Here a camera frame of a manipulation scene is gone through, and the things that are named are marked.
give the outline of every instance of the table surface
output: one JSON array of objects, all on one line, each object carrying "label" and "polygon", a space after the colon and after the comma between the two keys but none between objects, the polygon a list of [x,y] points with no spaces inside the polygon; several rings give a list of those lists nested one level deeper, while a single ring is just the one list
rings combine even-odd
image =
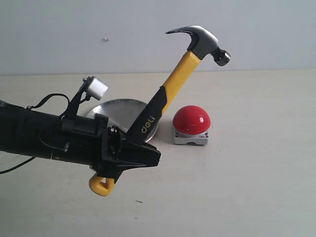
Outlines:
[{"label": "table surface", "polygon": [[[0,77],[0,99],[34,105],[75,94],[86,75]],[[101,102],[148,102],[168,74],[96,75]],[[150,141],[158,167],[126,171],[108,197],[88,188],[87,166],[37,158],[0,177],[4,237],[316,235],[316,70],[194,73]],[[58,114],[62,98],[41,111]],[[171,120],[185,105],[212,119],[210,144],[172,144]],[[0,170],[27,157],[0,153]]]}]

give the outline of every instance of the metal bowl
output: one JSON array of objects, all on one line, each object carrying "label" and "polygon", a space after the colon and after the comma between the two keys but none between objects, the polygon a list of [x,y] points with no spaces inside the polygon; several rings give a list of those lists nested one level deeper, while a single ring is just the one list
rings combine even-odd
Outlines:
[{"label": "metal bowl", "polygon": [[[95,114],[106,115],[109,118],[108,126],[115,125],[127,132],[146,105],[145,102],[135,99],[115,99],[98,105],[86,117],[93,119]],[[157,129],[158,124],[148,135],[146,142],[152,139]]]}]

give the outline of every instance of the hammer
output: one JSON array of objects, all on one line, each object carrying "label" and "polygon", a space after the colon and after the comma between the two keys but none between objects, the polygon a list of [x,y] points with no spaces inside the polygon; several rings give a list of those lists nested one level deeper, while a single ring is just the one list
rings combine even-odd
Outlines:
[{"label": "hammer", "polygon": [[136,144],[144,143],[187,78],[207,54],[211,54],[215,63],[221,67],[231,58],[228,52],[220,49],[217,38],[201,26],[185,26],[168,31],[166,34],[178,32],[189,34],[192,41],[168,79],[127,131],[126,138]]}]

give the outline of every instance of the red dome button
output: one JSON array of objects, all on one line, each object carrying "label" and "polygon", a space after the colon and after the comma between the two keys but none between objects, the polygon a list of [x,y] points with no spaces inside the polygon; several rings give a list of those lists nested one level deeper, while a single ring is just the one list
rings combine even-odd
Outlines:
[{"label": "red dome button", "polygon": [[211,126],[211,119],[201,107],[188,105],[178,110],[173,118],[173,126],[188,135],[204,133]]}]

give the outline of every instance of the yellow handle ring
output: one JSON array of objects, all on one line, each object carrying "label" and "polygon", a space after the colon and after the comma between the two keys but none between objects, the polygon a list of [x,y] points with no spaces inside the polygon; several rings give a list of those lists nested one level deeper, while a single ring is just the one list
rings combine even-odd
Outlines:
[{"label": "yellow handle ring", "polygon": [[93,175],[89,180],[89,187],[97,195],[106,197],[114,189],[115,183],[114,179],[110,178],[106,178],[105,183],[103,183],[103,179],[103,177],[99,177],[97,174]]}]

